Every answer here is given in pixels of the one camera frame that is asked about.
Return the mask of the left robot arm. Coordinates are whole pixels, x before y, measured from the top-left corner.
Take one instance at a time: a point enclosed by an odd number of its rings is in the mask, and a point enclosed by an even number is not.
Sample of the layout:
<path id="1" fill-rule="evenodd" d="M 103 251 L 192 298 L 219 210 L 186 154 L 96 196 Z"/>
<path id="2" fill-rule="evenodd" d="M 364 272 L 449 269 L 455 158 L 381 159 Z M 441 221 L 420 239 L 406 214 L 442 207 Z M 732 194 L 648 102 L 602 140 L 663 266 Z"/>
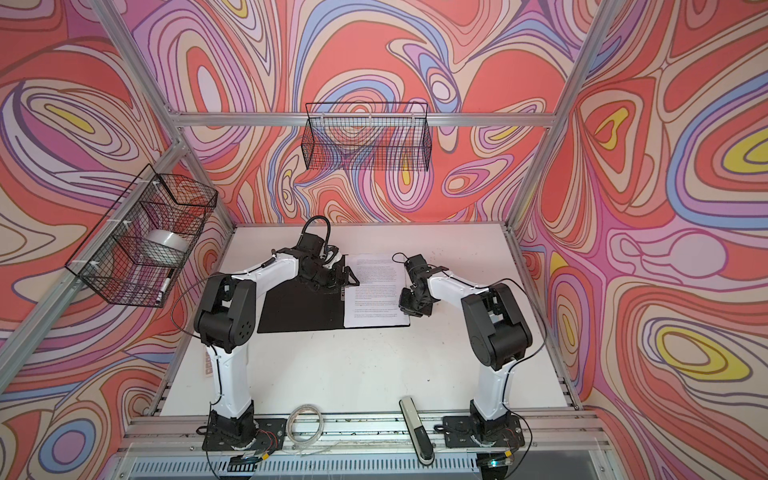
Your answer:
<path id="1" fill-rule="evenodd" d="M 257 446 L 261 433 L 247 379 L 247 345 L 257 330 L 257 300 L 293 284 L 281 299 L 289 318 L 343 324 L 343 294 L 360 281 L 345 256 L 330 243 L 331 222 L 315 215 L 297 243 L 274 250 L 264 262 L 242 272 L 218 273 L 206 282 L 193 327 L 213 367 L 215 401 L 209 406 L 203 450 L 243 451 Z"/>

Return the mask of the white and black file folder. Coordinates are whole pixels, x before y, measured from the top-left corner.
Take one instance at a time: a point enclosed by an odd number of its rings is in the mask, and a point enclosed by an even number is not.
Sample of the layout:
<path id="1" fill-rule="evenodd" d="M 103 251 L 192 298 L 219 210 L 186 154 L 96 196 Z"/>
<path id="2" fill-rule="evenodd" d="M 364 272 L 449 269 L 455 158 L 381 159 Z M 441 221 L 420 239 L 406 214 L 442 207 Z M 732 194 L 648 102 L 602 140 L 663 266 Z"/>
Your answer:
<path id="1" fill-rule="evenodd" d="M 294 279 L 264 297 L 259 334 L 313 332 L 344 328 L 344 292 L 312 291 Z"/>

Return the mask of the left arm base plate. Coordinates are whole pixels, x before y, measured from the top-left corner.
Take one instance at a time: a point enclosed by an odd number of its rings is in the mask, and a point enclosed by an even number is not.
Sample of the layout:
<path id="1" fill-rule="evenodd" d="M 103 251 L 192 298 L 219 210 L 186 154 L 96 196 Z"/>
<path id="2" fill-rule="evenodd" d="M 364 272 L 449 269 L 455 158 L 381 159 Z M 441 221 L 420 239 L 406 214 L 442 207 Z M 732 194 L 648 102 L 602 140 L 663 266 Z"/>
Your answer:
<path id="1" fill-rule="evenodd" d="M 210 417 L 196 433 L 203 437 L 202 448 L 207 452 L 273 452 L 283 448 L 285 427 L 286 420 L 281 418 L 237 420 L 217 416 Z"/>

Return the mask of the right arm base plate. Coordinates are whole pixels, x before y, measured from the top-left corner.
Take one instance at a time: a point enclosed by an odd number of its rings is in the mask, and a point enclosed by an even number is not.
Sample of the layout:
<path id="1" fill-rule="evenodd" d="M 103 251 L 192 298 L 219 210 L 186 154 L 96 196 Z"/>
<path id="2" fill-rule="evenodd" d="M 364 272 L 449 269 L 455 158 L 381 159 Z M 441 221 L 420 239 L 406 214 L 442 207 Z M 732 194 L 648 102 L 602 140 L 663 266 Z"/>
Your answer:
<path id="1" fill-rule="evenodd" d="M 435 430 L 444 435 L 448 448 L 510 448 L 516 451 L 526 444 L 521 418 L 506 415 L 486 421 L 475 416 L 444 416 Z"/>

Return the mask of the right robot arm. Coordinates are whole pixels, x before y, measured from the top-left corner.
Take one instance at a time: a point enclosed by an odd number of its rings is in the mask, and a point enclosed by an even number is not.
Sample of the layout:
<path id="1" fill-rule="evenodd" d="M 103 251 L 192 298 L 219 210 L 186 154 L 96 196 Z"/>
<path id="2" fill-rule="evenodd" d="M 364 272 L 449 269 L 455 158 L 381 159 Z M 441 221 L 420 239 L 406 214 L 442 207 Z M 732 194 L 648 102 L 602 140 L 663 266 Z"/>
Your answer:
<path id="1" fill-rule="evenodd" d="M 402 289 L 399 309 L 411 317 L 424 317 L 437 304 L 455 307 L 463 314 L 471 350 L 480 363 L 467 425 L 455 428 L 444 421 L 444 431 L 454 437 L 467 435 L 481 446 L 502 441 L 504 434 L 513 434 L 517 428 L 517 417 L 506 400 L 512 369 L 533 345 L 514 294 L 502 281 L 478 285 L 444 266 L 428 263 L 421 254 L 405 257 L 402 265 L 411 285 Z"/>

